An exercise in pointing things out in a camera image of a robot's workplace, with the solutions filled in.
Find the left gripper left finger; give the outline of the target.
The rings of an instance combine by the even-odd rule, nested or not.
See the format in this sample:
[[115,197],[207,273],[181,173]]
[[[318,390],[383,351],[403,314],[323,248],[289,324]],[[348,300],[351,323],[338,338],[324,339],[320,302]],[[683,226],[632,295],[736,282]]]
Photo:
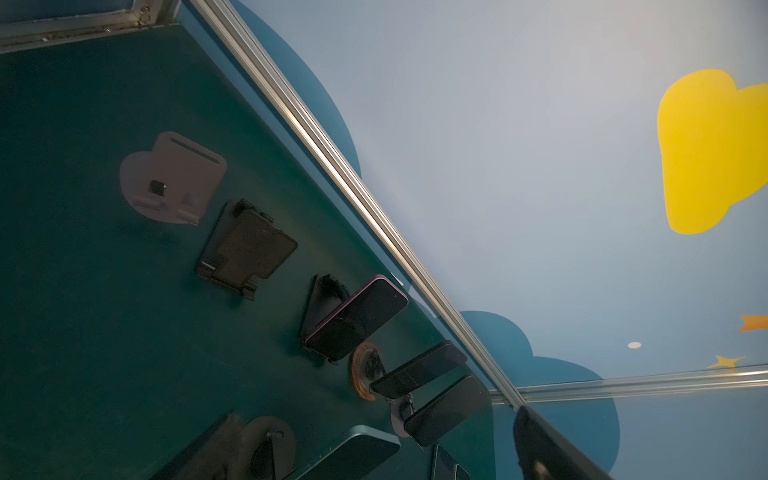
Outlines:
[[232,479],[243,428],[242,416],[227,412],[151,479]]

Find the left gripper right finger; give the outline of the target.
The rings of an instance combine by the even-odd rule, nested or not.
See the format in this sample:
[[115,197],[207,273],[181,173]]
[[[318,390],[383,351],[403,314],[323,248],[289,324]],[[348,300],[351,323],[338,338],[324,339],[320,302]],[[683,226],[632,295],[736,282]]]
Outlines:
[[529,406],[518,408],[513,436],[525,480],[611,480],[605,471]]

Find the light blue phone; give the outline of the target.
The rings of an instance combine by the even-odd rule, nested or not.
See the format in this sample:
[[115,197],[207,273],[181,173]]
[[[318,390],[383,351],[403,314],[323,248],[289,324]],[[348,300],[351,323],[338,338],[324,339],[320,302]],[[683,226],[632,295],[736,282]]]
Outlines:
[[395,455],[400,447],[396,435],[356,425],[306,466],[290,473],[287,479],[363,479]]

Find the black folding phone stand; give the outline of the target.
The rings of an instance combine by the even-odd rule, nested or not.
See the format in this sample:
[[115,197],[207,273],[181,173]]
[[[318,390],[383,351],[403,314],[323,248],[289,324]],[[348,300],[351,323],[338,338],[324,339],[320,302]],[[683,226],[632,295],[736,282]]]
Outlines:
[[294,253],[298,242],[251,202],[224,206],[195,267],[196,275],[252,301],[258,282]]

